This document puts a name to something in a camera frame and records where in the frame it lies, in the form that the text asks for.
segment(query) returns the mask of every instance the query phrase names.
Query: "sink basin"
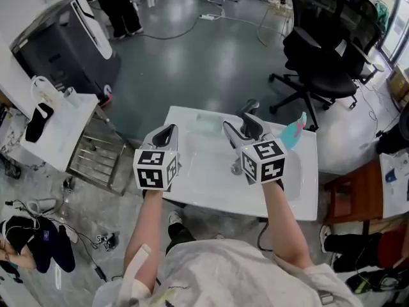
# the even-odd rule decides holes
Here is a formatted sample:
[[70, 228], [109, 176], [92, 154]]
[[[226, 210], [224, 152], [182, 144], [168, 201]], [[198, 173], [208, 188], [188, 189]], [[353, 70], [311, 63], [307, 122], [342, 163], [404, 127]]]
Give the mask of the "sink basin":
[[[223, 133], [227, 120], [237, 129], [239, 117], [172, 106], [166, 124], [179, 128], [181, 168], [167, 199], [237, 214], [266, 217], [263, 190], [249, 185], [244, 173], [232, 174], [237, 155]], [[273, 134], [282, 125], [269, 123]], [[294, 150], [288, 151], [283, 176], [284, 192], [297, 219], [315, 220], [318, 201], [318, 162], [315, 133], [304, 131]]]

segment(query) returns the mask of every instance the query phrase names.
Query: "black office chair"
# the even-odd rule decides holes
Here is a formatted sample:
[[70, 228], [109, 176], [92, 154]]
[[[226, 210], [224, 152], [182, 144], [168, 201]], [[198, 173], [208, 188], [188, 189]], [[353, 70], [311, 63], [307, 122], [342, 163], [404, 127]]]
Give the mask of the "black office chair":
[[370, 0], [348, 0], [350, 5], [354, 9], [359, 10], [364, 15], [367, 15], [371, 21], [375, 22], [378, 20], [378, 11], [375, 5]]
[[[344, 2], [341, 14], [344, 39], [349, 44], [343, 53], [343, 62], [352, 79], [362, 84], [368, 83], [377, 72], [384, 72], [382, 65], [372, 63], [368, 57], [369, 51], [382, 37], [382, 32], [376, 23], [378, 14], [376, 7], [369, 0], [348, 0]], [[371, 72], [364, 69], [367, 63], [374, 67]]]
[[297, 91], [271, 106], [270, 112], [275, 114], [281, 106], [303, 98], [314, 122], [309, 129], [316, 131], [318, 122], [311, 98], [324, 103], [327, 110], [337, 98], [353, 97], [357, 91], [335, 51], [345, 36], [340, 20], [343, 0], [292, 1], [295, 27], [283, 43], [288, 58], [286, 68], [297, 72], [299, 82], [291, 81], [293, 74], [270, 75], [270, 82], [278, 79]]

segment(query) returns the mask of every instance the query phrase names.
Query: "gray floor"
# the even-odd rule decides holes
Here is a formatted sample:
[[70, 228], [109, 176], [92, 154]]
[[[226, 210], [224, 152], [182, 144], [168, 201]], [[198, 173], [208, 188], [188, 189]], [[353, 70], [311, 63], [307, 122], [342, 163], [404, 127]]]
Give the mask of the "gray floor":
[[[226, 16], [259, 24], [266, 10], [260, 0], [226, 1]], [[197, 15], [220, 14], [220, 9], [206, 0], [157, 0], [156, 7], [143, 5], [139, 14], [148, 35], [169, 37], [192, 27]], [[172, 40], [155, 40], [145, 36], [114, 43], [122, 58], [122, 68], [114, 85], [114, 100], [105, 108], [117, 128], [133, 138], [143, 137], [162, 125], [169, 106], [183, 106], [233, 114], [249, 98], [261, 106], [257, 115], [270, 122], [289, 124], [302, 111], [303, 100], [281, 108], [275, 115], [268, 107], [294, 93], [279, 81], [268, 82], [272, 72], [285, 74], [286, 57], [280, 32], [284, 18], [268, 14], [260, 36], [257, 26], [230, 19], [198, 20], [193, 30]], [[377, 51], [377, 63], [386, 72], [377, 75], [350, 111], [351, 98], [339, 99], [330, 110], [323, 111], [315, 102], [320, 129], [317, 132], [319, 169], [326, 173], [344, 174], [374, 157], [375, 128], [384, 129], [397, 115], [385, 79], [390, 70]], [[380, 92], [375, 93], [373, 85]], [[369, 117], [371, 107], [378, 121]]]
[[[265, 3], [258, 0], [224, 4], [226, 16], [254, 23], [261, 21], [265, 8]], [[220, 9], [204, 0], [157, 0], [156, 7], [143, 5], [139, 13], [146, 34], [165, 37], [190, 28], [199, 13], [218, 14]], [[271, 16], [265, 24], [281, 32], [282, 22], [280, 17]], [[265, 47], [258, 41], [256, 30], [256, 26], [235, 20], [199, 20], [190, 33], [173, 40], [133, 37], [114, 43], [122, 57], [122, 68], [114, 86], [114, 100], [105, 112], [121, 132], [137, 139], [143, 139], [146, 133], [162, 125], [171, 105], [234, 113], [247, 99], [256, 98], [261, 102], [258, 116], [263, 119], [283, 124], [296, 120], [306, 110], [303, 101], [288, 105], [275, 116], [268, 112], [270, 104], [293, 92], [283, 84], [267, 81], [269, 73], [286, 72], [282, 37], [263, 29], [261, 36], [268, 42]], [[382, 91], [385, 90], [384, 79], [383, 75], [373, 81], [382, 95], [363, 89], [378, 117], [379, 129], [394, 117], [386, 91]], [[372, 156], [376, 122], [370, 119], [369, 106], [361, 93], [357, 98], [359, 103], [353, 111], [348, 110], [350, 99], [342, 99], [329, 111], [320, 111], [321, 129], [317, 142], [322, 171], [344, 173]], [[62, 199], [60, 185], [64, 177], [48, 167], [38, 171], [25, 169], [19, 181], [5, 178], [0, 172], [0, 203], [16, 198], [56, 196]], [[119, 235], [120, 244], [114, 251], [92, 250], [88, 244], [87, 248], [109, 279], [121, 274], [123, 254], [142, 203], [135, 184], [131, 184], [124, 197], [117, 197], [77, 181], [74, 193], [65, 198], [59, 215], [78, 231], [92, 239], [103, 232]], [[325, 198], [320, 193], [321, 218], [325, 212]], [[172, 204], [164, 202], [163, 252], [169, 244], [166, 216], [173, 209]], [[262, 227], [254, 217], [191, 206], [183, 213], [187, 226], [198, 239], [211, 238], [219, 232], [227, 238], [255, 245]], [[320, 251], [319, 222], [300, 222], [300, 225], [313, 260], [328, 262], [330, 255]], [[266, 236], [261, 243], [268, 247]], [[54, 284], [54, 264], [47, 274], [20, 270], [25, 286], [43, 307], [91, 306], [95, 290], [103, 282], [94, 272], [81, 242], [73, 245], [73, 250], [77, 267], [71, 274], [62, 273], [61, 290]]]

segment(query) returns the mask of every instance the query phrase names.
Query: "marker cube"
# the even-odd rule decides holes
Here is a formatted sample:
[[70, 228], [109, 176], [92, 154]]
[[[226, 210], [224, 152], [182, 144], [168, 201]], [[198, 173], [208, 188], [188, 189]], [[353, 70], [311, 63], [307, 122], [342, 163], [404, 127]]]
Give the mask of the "marker cube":
[[257, 183], [280, 179], [284, 174], [287, 150], [280, 139], [242, 147], [242, 169]]
[[137, 149], [134, 173], [139, 189], [166, 191], [178, 174], [178, 152]]

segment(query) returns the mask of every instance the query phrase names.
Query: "power strip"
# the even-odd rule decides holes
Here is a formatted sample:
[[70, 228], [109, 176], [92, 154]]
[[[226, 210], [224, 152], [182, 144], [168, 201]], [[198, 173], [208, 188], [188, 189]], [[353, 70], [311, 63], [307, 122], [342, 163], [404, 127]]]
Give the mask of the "power strip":
[[215, 20], [216, 17], [210, 16], [209, 14], [206, 14], [206, 15], [200, 15], [199, 18], [200, 19], [205, 19], [205, 20]]

